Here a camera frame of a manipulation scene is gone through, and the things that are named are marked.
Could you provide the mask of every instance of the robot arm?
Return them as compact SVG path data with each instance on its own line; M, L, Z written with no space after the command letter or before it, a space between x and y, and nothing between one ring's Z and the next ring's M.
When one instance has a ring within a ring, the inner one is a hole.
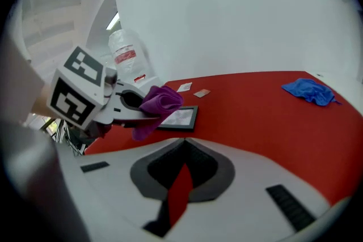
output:
M77 46L57 68L47 106L90 136L102 137L112 124L132 127L159 118L138 109L144 97L138 88L120 81L115 69Z

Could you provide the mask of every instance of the white wall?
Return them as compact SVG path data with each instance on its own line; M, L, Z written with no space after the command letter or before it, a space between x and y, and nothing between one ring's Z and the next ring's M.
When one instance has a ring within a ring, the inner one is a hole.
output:
M342 0L116 0L163 81L268 70L357 78L358 15Z

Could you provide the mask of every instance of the blue cloth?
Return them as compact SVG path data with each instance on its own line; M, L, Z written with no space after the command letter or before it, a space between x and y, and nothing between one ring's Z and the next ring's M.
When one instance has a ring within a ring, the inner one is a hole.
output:
M317 84L311 79L297 79L293 83L282 85L282 89L288 91L295 97L303 97L308 102L314 102L319 106L326 106L335 100L334 93L327 86Z

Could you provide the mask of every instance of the picture frame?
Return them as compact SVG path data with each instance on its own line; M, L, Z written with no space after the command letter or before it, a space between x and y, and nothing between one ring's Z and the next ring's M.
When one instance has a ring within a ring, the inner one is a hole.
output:
M198 106L183 106L166 118L157 129L194 131L195 120L197 117Z

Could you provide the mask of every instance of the red label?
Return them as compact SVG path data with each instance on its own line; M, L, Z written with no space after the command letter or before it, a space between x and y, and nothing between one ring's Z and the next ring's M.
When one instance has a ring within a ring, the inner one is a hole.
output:
M120 62L126 61L130 58L136 57L135 50L129 50L128 52L125 52L123 54L120 54L115 58L116 64L119 64Z

